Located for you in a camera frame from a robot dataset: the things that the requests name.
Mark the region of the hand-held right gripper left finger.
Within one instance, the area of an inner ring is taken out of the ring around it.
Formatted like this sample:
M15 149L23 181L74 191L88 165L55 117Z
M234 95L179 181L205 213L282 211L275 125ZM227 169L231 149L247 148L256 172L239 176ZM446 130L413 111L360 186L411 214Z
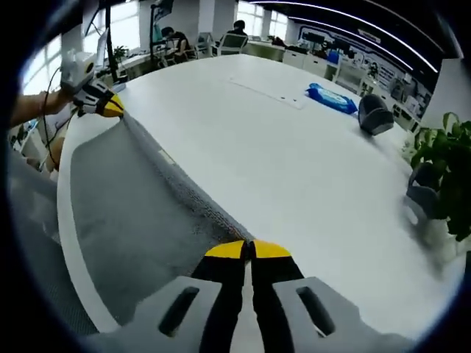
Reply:
M124 328L126 352L228 352L242 306L247 242L208 250L189 277L144 299Z

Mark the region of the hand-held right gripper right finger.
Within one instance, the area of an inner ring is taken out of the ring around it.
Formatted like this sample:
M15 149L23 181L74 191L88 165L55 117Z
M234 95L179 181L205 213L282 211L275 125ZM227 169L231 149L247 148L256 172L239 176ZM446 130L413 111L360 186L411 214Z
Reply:
M249 245L253 307L266 352L373 352L379 334L358 308L316 277L304 277L282 246Z

